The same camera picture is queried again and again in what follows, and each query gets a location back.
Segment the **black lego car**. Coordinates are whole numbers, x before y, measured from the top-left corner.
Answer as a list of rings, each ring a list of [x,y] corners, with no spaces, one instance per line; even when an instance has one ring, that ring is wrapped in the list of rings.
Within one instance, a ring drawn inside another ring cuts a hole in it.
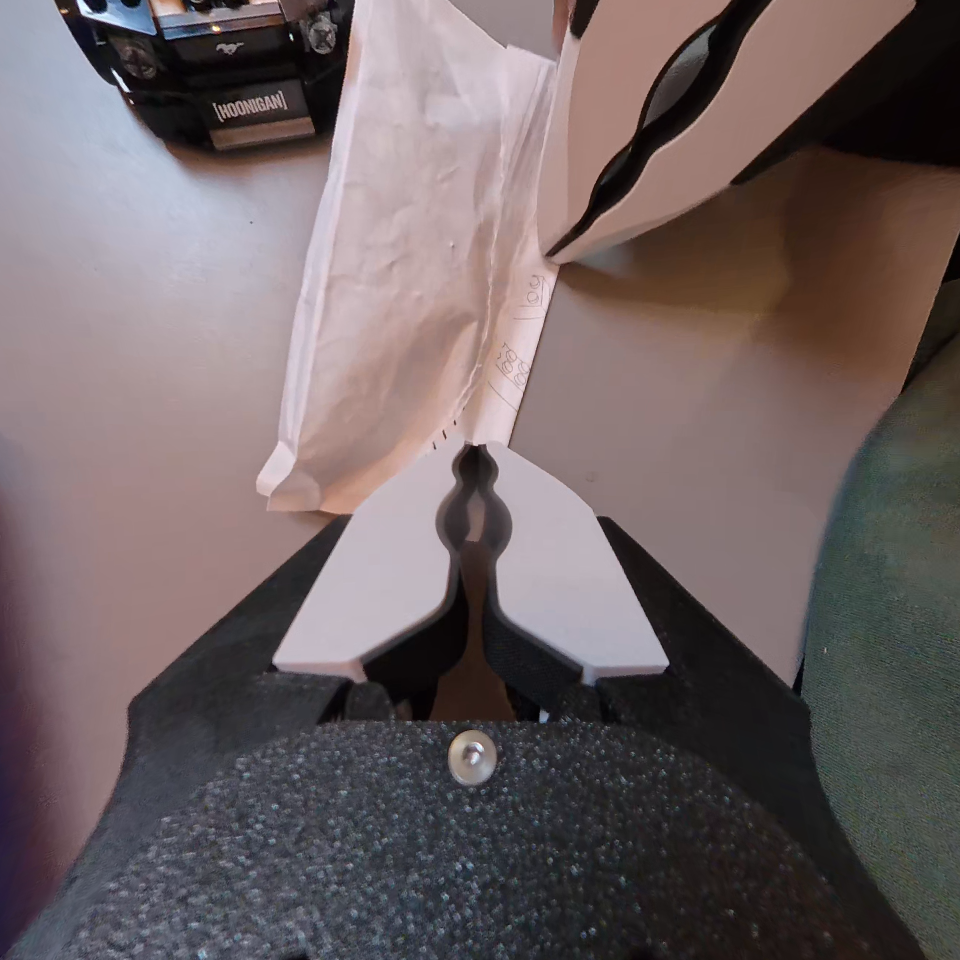
[[[332,126],[354,1],[61,1],[90,65],[158,138],[209,151]]]

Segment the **white paper bag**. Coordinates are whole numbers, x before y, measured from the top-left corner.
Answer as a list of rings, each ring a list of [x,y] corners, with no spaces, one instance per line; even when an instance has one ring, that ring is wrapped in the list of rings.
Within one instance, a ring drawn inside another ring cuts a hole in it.
[[[356,2],[294,313],[270,511],[348,514],[450,435],[510,443],[558,267],[537,237],[556,64],[451,2]]]

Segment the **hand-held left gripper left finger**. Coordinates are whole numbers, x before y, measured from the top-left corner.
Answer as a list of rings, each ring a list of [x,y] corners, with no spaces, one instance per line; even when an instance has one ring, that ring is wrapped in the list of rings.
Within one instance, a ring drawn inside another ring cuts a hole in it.
[[[281,673],[426,698],[462,659],[474,448],[442,442],[354,510],[276,649]]]

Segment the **person's green sweater torso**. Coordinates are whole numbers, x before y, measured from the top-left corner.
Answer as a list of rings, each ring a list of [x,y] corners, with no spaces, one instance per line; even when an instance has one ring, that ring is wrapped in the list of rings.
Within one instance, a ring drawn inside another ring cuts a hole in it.
[[[801,695],[834,816],[927,958],[959,954],[959,267],[822,542]]]

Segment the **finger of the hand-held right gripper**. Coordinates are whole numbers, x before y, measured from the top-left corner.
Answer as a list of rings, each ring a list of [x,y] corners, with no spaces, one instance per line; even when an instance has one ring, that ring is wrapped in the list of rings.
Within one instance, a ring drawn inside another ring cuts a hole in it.
[[[759,18],[728,84],[726,146],[743,150],[745,165],[901,24],[916,2],[758,2]]]
[[[538,179],[538,241],[577,259],[700,206],[746,160],[729,80],[759,2],[576,2]]]

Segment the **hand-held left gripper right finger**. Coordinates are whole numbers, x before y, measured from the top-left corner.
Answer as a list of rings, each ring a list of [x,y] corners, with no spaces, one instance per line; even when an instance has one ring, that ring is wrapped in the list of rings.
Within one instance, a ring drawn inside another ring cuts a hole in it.
[[[668,656],[594,509],[503,444],[478,449],[486,663],[526,714],[569,690],[655,677]]]

